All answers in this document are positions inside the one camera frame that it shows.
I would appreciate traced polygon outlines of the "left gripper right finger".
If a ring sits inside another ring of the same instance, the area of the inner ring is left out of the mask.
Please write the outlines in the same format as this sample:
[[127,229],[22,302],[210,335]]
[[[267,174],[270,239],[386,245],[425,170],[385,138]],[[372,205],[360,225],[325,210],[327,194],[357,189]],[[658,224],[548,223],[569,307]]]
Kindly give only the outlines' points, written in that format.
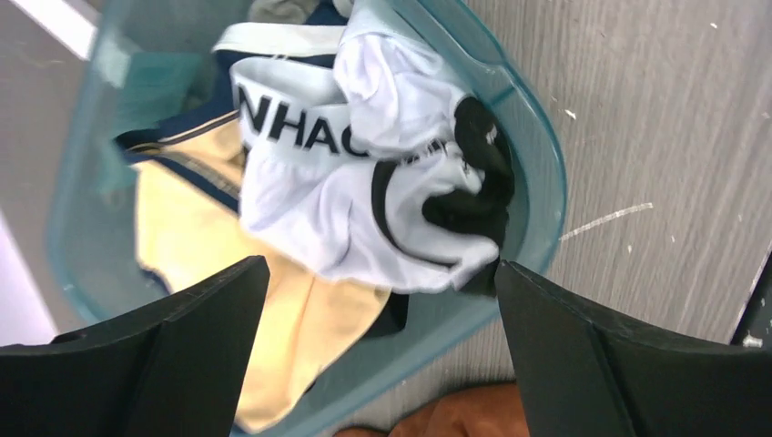
[[768,436],[771,352],[665,330],[516,263],[495,275],[533,436]]

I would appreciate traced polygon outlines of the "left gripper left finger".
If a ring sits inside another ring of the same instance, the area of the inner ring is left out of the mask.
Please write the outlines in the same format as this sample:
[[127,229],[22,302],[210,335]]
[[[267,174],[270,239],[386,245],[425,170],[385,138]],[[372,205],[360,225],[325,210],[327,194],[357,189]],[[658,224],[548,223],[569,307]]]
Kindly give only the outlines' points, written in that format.
[[227,436],[269,283],[262,257],[45,345],[1,349],[4,436]]

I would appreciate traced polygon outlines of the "beige underwear navy trim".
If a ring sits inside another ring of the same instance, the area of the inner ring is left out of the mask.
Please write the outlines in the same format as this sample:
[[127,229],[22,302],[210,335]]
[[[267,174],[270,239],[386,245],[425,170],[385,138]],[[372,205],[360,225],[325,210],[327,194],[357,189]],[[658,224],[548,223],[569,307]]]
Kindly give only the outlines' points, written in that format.
[[268,264],[266,299],[236,409],[242,430],[262,432],[282,420],[358,340],[404,329],[407,298],[321,279],[241,228],[245,154],[235,112],[222,125],[127,153],[137,172],[137,262],[169,291],[249,256]]

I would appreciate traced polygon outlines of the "white black underwear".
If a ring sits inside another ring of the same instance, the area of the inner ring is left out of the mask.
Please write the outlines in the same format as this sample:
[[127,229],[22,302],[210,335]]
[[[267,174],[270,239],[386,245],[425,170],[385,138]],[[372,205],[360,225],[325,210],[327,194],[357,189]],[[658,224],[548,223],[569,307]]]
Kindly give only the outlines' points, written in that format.
[[515,191],[498,119],[384,2],[338,34],[332,67],[230,69],[243,227],[324,279],[492,296]]

